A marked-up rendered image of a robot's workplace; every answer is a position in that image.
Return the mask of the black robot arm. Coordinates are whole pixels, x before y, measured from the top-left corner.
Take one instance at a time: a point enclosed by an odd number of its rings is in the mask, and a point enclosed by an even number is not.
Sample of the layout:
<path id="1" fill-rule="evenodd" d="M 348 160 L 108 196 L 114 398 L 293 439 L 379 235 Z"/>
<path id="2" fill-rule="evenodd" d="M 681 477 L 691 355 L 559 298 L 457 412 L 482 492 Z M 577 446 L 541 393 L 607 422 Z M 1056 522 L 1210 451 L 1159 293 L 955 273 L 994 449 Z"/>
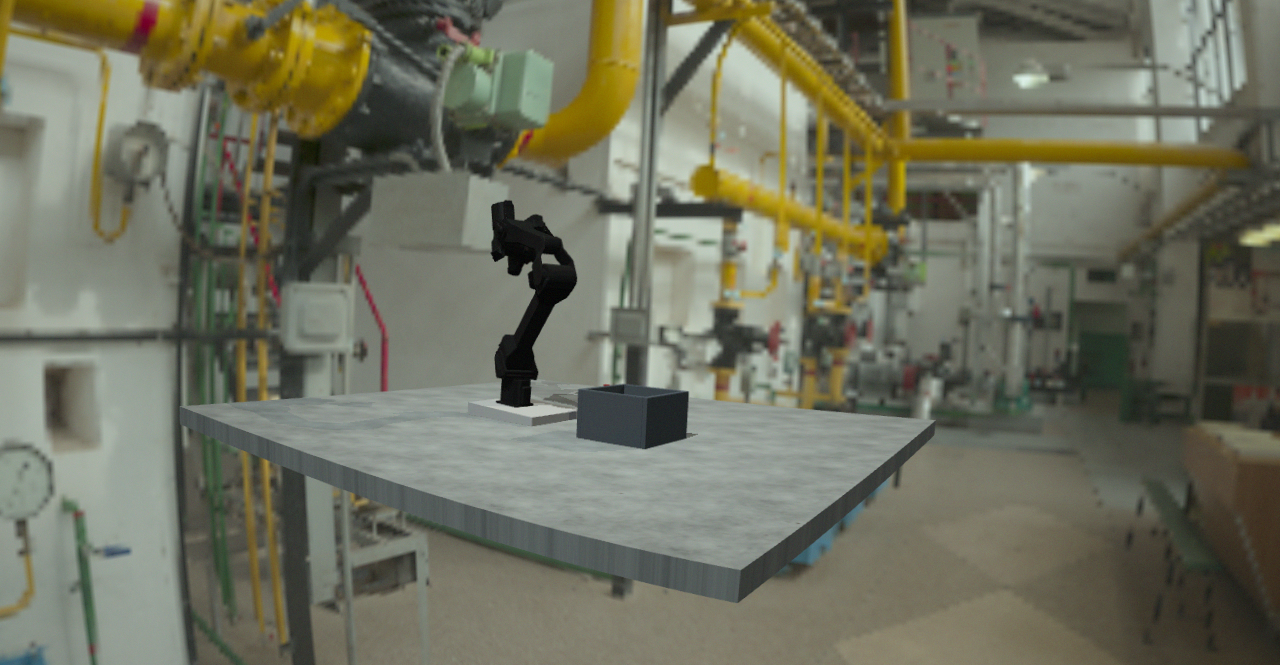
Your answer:
<path id="1" fill-rule="evenodd" d="M 573 260 L 558 237 L 538 231 L 530 220 L 515 220 L 512 201 L 492 205 L 492 258 L 508 256 L 508 274 L 520 276 L 530 261 L 515 258 L 521 246 L 535 249 L 532 283 L 535 293 L 515 334 L 503 334 L 495 354 L 495 373 L 500 382 L 500 404 L 509 407 L 532 405 L 531 381 L 538 379 L 532 345 L 557 302 L 567 299 L 577 283 Z M 556 254 L 559 263 L 541 263 L 541 254 Z"/>

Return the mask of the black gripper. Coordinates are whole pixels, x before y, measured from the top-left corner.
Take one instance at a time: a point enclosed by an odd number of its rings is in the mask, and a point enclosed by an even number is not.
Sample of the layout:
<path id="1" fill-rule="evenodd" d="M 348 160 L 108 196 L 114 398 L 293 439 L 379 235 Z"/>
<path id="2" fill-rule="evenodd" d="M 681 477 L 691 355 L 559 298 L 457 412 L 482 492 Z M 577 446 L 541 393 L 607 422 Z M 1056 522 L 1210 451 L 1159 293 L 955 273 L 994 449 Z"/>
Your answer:
<path id="1" fill-rule="evenodd" d="M 545 233 L 545 235 L 553 237 L 552 233 L 549 231 L 549 229 L 545 226 L 545 223 L 543 223 L 541 215 L 539 215 L 539 214 L 538 215 L 532 215 L 532 217 L 529 217 L 526 220 L 530 220 L 530 223 L 534 224 L 534 226 L 535 226 L 535 229 L 538 229 L 538 231 L 543 231 L 543 233 Z M 524 260 L 524 261 L 531 261 L 531 263 L 532 263 L 532 261 L 535 258 L 536 258 L 535 249 L 529 249 L 527 246 L 521 246 L 521 249 L 518 251 L 518 254 L 516 254 L 515 258 L 509 258 L 509 260 L 512 260 L 512 261 L 515 261 L 515 260 Z M 532 288 L 532 290 L 535 290 L 535 286 L 534 286 L 534 283 L 532 283 L 532 279 L 534 279 L 532 270 L 530 270 L 530 272 L 527 272 L 527 274 L 529 274 L 529 286 Z"/>

